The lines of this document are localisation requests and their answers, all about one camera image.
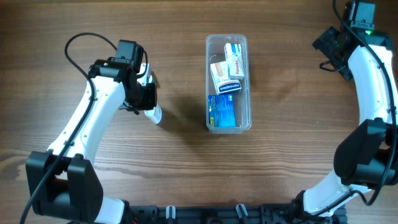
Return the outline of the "blue and yellow box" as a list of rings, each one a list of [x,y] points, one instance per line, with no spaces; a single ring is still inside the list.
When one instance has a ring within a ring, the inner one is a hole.
[[[215,128],[236,126],[233,94],[208,96],[208,121]]]

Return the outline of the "white Hansaplast plaster box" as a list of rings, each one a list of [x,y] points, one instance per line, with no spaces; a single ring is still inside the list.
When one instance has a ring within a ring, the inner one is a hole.
[[[210,72],[217,95],[232,94],[241,91],[240,81],[229,77],[227,62],[212,63],[210,65]]]

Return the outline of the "white Panadol box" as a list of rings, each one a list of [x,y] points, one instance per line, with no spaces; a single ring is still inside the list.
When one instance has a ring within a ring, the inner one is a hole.
[[[224,54],[230,79],[242,80],[244,78],[244,67],[241,44],[226,43]]]

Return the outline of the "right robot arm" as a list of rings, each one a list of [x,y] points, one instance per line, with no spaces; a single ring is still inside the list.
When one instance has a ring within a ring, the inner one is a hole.
[[[313,47],[326,57],[319,67],[354,81],[358,127],[337,147],[333,170],[291,201],[287,215],[297,223],[323,222],[352,198],[371,206],[381,189],[397,183],[397,87],[392,41],[376,31],[370,1],[350,1],[338,14],[340,28],[326,30]],[[364,198],[371,192],[370,198]]]

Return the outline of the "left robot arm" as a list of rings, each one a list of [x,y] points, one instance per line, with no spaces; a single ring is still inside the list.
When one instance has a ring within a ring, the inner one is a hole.
[[[85,93],[62,133],[45,152],[28,157],[26,211],[75,223],[137,222],[127,201],[105,196],[93,164],[117,110],[144,113],[155,124],[162,110],[143,47],[120,40],[114,49],[83,72]]]

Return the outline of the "clear plastic container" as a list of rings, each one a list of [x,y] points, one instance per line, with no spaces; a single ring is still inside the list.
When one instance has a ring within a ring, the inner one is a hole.
[[[241,91],[234,95],[234,113],[236,126],[232,128],[211,127],[208,121],[208,96],[217,95],[210,72],[210,65],[224,62],[224,45],[226,43],[241,44],[244,67],[244,78],[240,81]],[[248,63],[248,40],[241,34],[213,34],[206,38],[206,125],[213,134],[241,134],[251,127],[251,94]]]

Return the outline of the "white spray bottle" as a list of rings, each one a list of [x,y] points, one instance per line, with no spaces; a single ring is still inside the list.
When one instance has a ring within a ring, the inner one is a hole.
[[[162,119],[162,109],[160,105],[157,105],[151,110],[145,110],[144,114],[154,123],[159,124]]]

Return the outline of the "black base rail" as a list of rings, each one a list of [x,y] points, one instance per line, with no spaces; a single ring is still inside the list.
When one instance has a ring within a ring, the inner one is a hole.
[[[345,207],[330,217],[295,218],[287,204],[263,204],[255,207],[240,203],[234,207],[167,207],[131,206],[132,223],[140,224],[283,224],[327,223],[348,224]]]

